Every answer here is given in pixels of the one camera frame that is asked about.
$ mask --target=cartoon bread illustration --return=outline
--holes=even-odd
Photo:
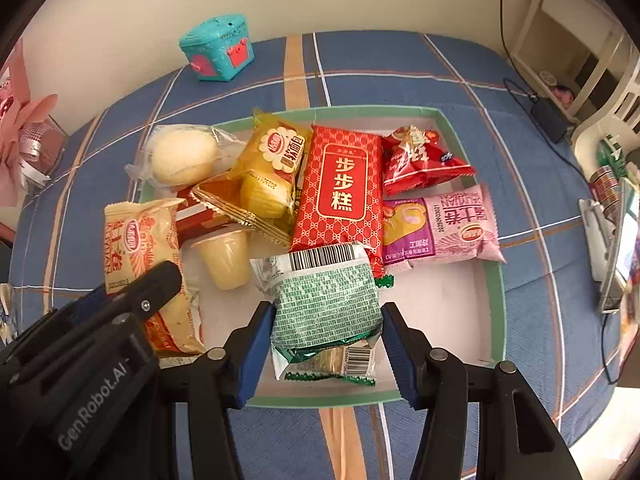
[[[427,209],[415,202],[407,202],[397,205],[395,208],[384,205],[383,219],[383,245],[389,245],[424,227],[427,221]]]

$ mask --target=teal toy box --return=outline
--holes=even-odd
[[[187,32],[179,44],[202,81],[231,81],[254,60],[254,48],[242,14],[211,18]]]

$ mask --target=teal lid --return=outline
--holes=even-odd
[[[209,43],[230,30],[242,25],[246,19],[242,14],[223,14],[197,25],[180,38],[180,47]]]

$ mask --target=red rectangular label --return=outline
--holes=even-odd
[[[316,209],[326,218],[360,221],[365,217],[369,155],[361,148],[328,144],[322,152],[322,173]]]

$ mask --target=red box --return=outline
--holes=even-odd
[[[314,126],[291,251],[360,242],[381,278],[382,138]]]
[[[191,187],[178,191],[179,198],[185,198],[175,214],[175,228],[178,232],[178,245],[187,240],[205,235],[232,222],[231,218],[213,209],[209,209],[190,197]]]

